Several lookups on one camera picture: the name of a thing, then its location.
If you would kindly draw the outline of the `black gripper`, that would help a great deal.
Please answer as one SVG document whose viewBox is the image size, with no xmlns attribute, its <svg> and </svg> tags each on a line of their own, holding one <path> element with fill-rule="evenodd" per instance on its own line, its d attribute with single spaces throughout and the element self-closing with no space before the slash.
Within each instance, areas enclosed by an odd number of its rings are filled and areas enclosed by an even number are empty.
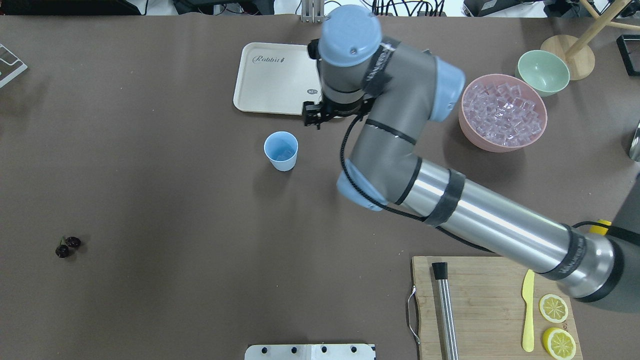
<svg viewBox="0 0 640 360">
<path fill-rule="evenodd" d="M 354 84 L 346 84 L 343 69 L 333 66 L 322 59 L 320 40 L 312 39 L 307 45 L 310 59 L 315 65 L 320 80 L 321 98 L 318 102 L 304 101 L 302 117 L 305 126 L 316 126 L 329 122 L 336 117 L 365 116 L 368 114 L 376 98 L 368 95 Z"/>
</svg>

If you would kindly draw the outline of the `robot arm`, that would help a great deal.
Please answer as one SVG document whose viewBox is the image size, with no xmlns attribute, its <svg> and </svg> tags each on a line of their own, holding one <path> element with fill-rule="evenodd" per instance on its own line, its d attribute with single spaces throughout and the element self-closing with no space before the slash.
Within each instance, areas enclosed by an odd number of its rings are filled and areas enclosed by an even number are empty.
<svg viewBox="0 0 640 360">
<path fill-rule="evenodd" d="M 461 97 L 459 68 L 385 36 L 355 5 L 331 11 L 307 51 L 322 100 L 302 105 L 304 124 L 366 117 L 352 154 L 340 156 L 343 196 L 374 211 L 406 207 L 408 218 L 523 265 L 578 302 L 639 311 L 638 183 L 606 235 L 581 234 L 414 153 L 426 123 L 444 121 Z"/>
</svg>

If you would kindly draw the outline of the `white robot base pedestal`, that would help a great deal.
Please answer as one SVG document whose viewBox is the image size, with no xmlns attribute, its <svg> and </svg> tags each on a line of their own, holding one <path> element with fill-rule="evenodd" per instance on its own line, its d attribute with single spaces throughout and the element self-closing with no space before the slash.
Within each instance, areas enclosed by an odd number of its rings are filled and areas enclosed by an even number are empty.
<svg viewBox="0 0 640 360">
<path fill-rule="evenodd" d="M 245 360 L 375 360 L 377 351 L 366 343 L 254 344 Z"/>
</svg>

